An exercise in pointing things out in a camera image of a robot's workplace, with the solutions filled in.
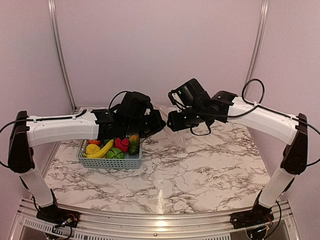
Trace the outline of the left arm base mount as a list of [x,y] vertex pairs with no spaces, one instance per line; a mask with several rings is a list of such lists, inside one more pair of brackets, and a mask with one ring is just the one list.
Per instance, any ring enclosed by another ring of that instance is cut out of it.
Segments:
[[78,211],[63,208],[40,208],[36,217],[40,220],[61,226],[68,219],[72,221],[69,225],[76,228],[79,222],[80,213]]

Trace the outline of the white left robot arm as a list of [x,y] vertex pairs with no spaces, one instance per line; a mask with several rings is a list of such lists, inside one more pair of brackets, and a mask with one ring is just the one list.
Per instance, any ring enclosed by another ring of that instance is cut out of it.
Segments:
[[59,208],[53,191],[48,187],[33,160],[33,148],[39,145],[70,140],[104,140],[139,135],[148,138],[160,132],[166,123],[159,110],[146,109],[114,117],[108,109],[83,110],[79,114],[37,117],[20,111],[9,138],[7,163],[2,166],[19,175],[24,186],[38,203],[37,213],[53,223],[60,222],[70,211]]

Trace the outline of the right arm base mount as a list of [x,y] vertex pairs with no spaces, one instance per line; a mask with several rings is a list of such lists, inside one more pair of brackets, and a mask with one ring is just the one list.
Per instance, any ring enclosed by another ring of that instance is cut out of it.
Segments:
[[253,212],[252,210],[235,212],[230,215],[230,223],[234,229],[241,229],[272,222],[274,215],[267,213]]

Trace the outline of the yellow toy bananas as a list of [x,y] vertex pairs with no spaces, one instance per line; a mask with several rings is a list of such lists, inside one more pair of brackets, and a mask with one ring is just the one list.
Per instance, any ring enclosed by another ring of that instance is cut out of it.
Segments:
[[108,151],[111,150],[114,146],[114,140],[111,139],[103,148],[101,148],[99,151],[92,153],[92,154],[87,154],[84,153],[83,156],[89,159],[102,159],[104,158]]

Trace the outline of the red toy strawberry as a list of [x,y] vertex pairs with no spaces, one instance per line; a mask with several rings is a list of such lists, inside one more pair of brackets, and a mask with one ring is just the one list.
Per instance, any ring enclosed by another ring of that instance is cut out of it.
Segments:
[[114,147],[120,149],[122,152],[126,153],[129,150],[130,141],[128,138],[116,138],[114,141]]

